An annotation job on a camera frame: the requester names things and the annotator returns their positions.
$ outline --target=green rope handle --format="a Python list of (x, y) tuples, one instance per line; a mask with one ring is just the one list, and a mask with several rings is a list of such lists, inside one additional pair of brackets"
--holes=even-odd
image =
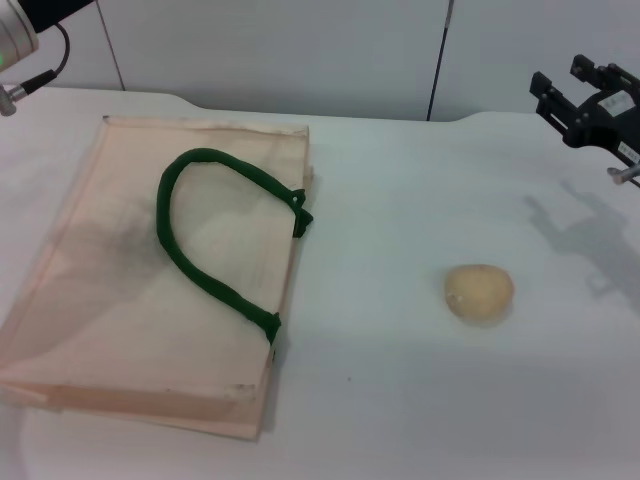
[(304, 235), (307, 226), (313, 221), (309, 212), (302, 208), (306, 200), (304, 190), (289, 190), (268, 173), (250, 163), (238, 160), (231, 155), (210, 148), (196, 148), (180, 155), (162, 174), (158, 187), (158, 201), (156, 208), (156, 231), (158, 240), (169, 258), (193, 283), (208, 294), (227, 304), (244, 315), (248, 320), (264, 330), (269, 343), (273, 344), (276, 333), (280, 328), (278, 313), (269, 313), (253, 303), (245, 300), (242, 295), (231, 287), (210, 277), (196, 267), (182, 252), (171, 227), (171, 195), (178, 177), (191, 163), (220, 163), (231, 168), (240, 175), (248, 178), (258, 186), (285, 202), (296, 216), (293, 230), (294, 238)]

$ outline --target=white table surface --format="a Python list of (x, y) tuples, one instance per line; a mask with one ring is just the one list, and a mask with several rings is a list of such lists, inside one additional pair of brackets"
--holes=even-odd
[[(46, 89), (0, 122), (2, 318), (107, 114), (311, 127), (316, 221), (264, 433), (0, 407), (1, 479), (638, 478), (640, 191), (607, 178), (613, 157), (535, 115), (295, 117)], [(511, 272), (501, 325), (447, 310), (443, 272), (463, 263)]]

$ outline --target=cable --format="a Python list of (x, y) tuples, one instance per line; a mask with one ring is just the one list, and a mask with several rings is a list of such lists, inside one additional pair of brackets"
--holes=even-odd
[(71, 53), (71, 41), (69, 40), (69, 34), (59, 23), (56, 23), (55, 27), (60, 30), (62, 36), (64, 37), (64, 56), (62, 57), (60, 66), (56, 70), (47, 70), (46, 72), (41, 73), (40, 75), (37, 75), (32, 79), (27, 80), (26, 82), (22, 82), (20, 84), (20, 92), (16, 93), (16, 98), (14, 101), (18, 101), (26, 97), (27, 95), (31, 95), (39, 88), (44, 87), (49, 82), (52, 82), (58, 77), (58, 75), (60, 75), (62, 70), (64, 70), (64, 67), (67, 66), (67, 62), (69, 61), (69, 54)]
[(64, 67), (67, 66), (67, 62), (69, 61), (69, 54), (71, 53), (71, 41), (69, 40), (69, 34), (67, 33), (67, 31), (64, 29), (62, 25), (60, 25), (59, 23), (56, 23), (54, 26), (58, 30), (60, 30), (60, 32), (62, 33), (62, 36), (64, 37), (64, 57), (62, 57), (62, 62), (60, 63), (60, 66), (55, 70), (55, 74), (56, 76), (58, 76), (60, 75), (60, 73), (62, 73), (62, 70), (64, 70)]

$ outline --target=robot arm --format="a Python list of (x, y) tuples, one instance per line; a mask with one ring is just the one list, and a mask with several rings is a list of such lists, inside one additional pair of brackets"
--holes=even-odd
[(48, 70), (10, 91), (0, 87), (0, 114), (13, 115), (15, 102), (54, 80), (69, 56), (69, 37), (58, 22), (92, 0), (0, 0), (0, 72), (38, 49), (37, 34), (56, 25), (65, 39), (65, 58), (56, 70)]
[(530, 90), (539, 99), (536, 112), (562, 134), (569, 147), (604, 148), (629, 167), (607, 170), (616, 184), (631, 182), (640, 187), (633, 180), (640, 175), (640, 80), (615, 64), (595, 68), (583, 55), (575, 57), (571, 74), (600, 91), (576, 107), (538, 72)]

